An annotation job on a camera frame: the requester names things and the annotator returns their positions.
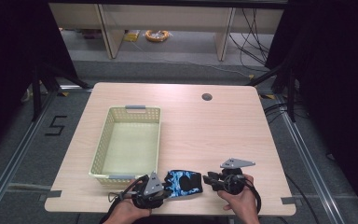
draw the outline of human hand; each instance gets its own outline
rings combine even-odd
[[[151,209],[137,208],[133,204],[132,199],[124,199],[116,205],[112,214],[104,224],[131,224],[141,217],[149,217],[151,213]]]
[[[252,185],[254,183],[254,178],[250,175],[244,175]],[[235,215],[242,220],[245,224],[257,224],[260,223],[257,217],[257,209],[255,204],[255,196],[250,191],[248,187],[244,187],[242,192],[237,195],[232,195],[224,190],[217,191],[217,195],[220,198],[228,202],[227,205],[223,207],[224,210],[233,210]]]

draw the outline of floor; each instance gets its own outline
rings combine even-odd
[[[101,39],[85,39],[81,33],[68,30],[62,31],[62,37],[76,69],[90,82],[108,79],[109,74],[101,77],[98,71],[112,63],[118,67],[120,64],[138,63],[138,70],[148,68],[149,72],[158,66],[171,68],[188,64],[189,69],[200,67],[211,69],[211,73],[213,70],[227,76],[241,74],[245,78],[262,74],[256,70],[266,70],[250,56],[241,55],[233,41],[228,43],[225,60],[219,62],[213,34],[210,33],[171,32],[169,39],[162,43],[147,42],[144,33],[142,31],[134,43],[124,42],[114,60],[107,58]],[[234,34],[233,38],[240,45],[243,44],[242,35]],[[272,38],[273,35],[260,35],[259,42],[268,48]],[[257,45],[254,38],[251,42]],[[246,49],[262,59],[259,49],[249,45]],[[246,72],[237,69],[242,65],[249,67]],[[272,81],[273,78],[257,87],[263,97],[271,93],[269,87]],[[28,149],[23,159],[18,160],[17,168],[11,170],[12,178],[8,180],[8,187],[3,189],[5,194],[0,198],[0,223],[98,223],[102,214],[49,213],[44,210],[47,193],[89,96],[89,91],[70,91],[69,97],[53,96],[54,100],[49,103],[45,118],[34,134],[28,132],[32,125],[32,101],[25,101],[19,107],[0,144],[0,181],[2,174],[7,171],[7,164],[13,163],[12,155],[16,155],[19,146],[28,146]],[[47,94],[44,99],[48,102],[50,96]],[[284,96],[261,99],[264,108],[282,101]],[[279,108],[267,113],[267,120],[296,199],[297,212],[292,217],[261,217],[261,223],[358,223],[358,199],[351,185],[335,162],[326,157],[328,149],[308,117],[306,108],[296,105],[295,111],[296,123],[290,122]],[[62,121],[65,122],[65,132],[60,137],[46,138],[45,133],[52,132],[49,128],[51,120],[63,114],[68,116]],[[28,143],[22,141],[26,135],[32,136]],[[184,221],[201,223],[189,217],[183,217],[181,222]],[[231,221],[240,223],[235,218]]]

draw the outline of yellow basket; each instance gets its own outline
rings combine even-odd
[[[102,184],[122,187],[156,172],[160,111],[144,105],[109,108],[89,174]]]

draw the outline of yellow object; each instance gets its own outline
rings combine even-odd
[[[124,41],[135,42],[138,39],[138,35],[140,30],[129,30],[126,34],[124,34]]]
[[[158,169],[160,108],[109,108],[89,174],[103,185],[128,183]]]
[[[170,36],[170,33],[168,31],[148,30],[148,31],[146,31],[145,36],[148,41],[162,42]]]

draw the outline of black glove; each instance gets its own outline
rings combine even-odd
[[[165,190],[170,190],[170,198],[202,193],[201,174],[184,171],[169,171],[165,180]]]

